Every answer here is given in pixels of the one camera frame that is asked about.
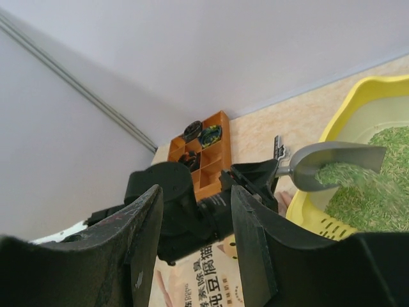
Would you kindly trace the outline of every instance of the orange compartment tray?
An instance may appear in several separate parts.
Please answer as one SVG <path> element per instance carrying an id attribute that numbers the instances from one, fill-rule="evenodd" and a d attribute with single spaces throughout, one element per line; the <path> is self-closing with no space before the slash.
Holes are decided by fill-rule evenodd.
<path id="1" fill-rule="evenodd" d="M 231 166 L 230 124 L 227 115 L 220 111 L 202 123 L 203 129 L 212 125 L 220 125 L 222 127 L 220 141 L 207 148 L 201 148 L 197 138 L 185 143 L 182 137 L 178 136 L 171 141 L 167 155 L 168 161 L 177 162 L 189 150 L 201 154 L 200 167 L 192 173 L 196 201 L 220 192 L 222 187 L 219 180 L 221 171 L 222 169 L 230 169 Z"/>

